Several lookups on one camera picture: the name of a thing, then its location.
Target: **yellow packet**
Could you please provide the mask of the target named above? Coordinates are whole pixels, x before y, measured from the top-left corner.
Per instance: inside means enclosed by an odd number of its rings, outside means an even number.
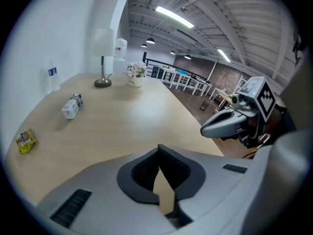
[[[16,138],[16,143],[18,144],[21,154],[30,152],[35,142],[37,142],[37,140],[31,128],[21,132]]]

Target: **lamp base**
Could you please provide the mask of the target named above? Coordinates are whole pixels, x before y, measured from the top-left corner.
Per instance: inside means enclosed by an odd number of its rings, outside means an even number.
[[[94,82],[94,86],[97,88],[106,88],[112,85],[112,81],[106,78],[100,78]]]

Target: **wooden floor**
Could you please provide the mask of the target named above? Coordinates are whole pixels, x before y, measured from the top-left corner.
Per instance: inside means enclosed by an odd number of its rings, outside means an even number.
[[[218,102],[214,102],[214,104],[210,102],[209,95],[203,95],[201,97],[199,91],[196,91],[195,94],[192,95],[193,90],[191,89],[183,91],[182,87],[179,86],[176,90],[174,86],[170,89],[169,85],[164,85],[175,95],[175,97],[187,108],[187,110],[201,125],[203,125],[216,112],[215,109],[218,107]],[[200,106],[203,101],[209,103],[209,106],[205,111],[200,110]],[[228,139],[222,141],[221,139],[213,139],[213,141],[224,156],[229,158],[242,158],[256,150],[256,148],[245,148],[238,140]]]

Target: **brick wall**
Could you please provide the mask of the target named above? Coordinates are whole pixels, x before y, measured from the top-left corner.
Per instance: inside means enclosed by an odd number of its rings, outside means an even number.
[[[177,55],[174,65],[207,78],[214,66],[214,62],[196,57],[192,57],[191,60],[188,60],[184,58],[184,56]],[[250,75],[244,72],[227,65],[217,63],[210,77],[209,83],[212,84],[213,87],[221,90],[226,88],[226,93],[231,94],[238,84],[241,76],[243,76],[245,80],[251,78]],[[285,107],[285,104],[278,94],[274,93],[274,97],[278,105]]]

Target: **water bottle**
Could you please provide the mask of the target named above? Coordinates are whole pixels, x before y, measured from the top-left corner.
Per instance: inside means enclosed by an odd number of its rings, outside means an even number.
[[[49,69],[48,69],[48,74],[49,74],[49,81],[48,81],[48,87],[49,87],[49,93],[55,92],[60,89],[60,79],[59,75],[57,72],[57,68],[53,62],[53,60],[50,60],[49,62]]]

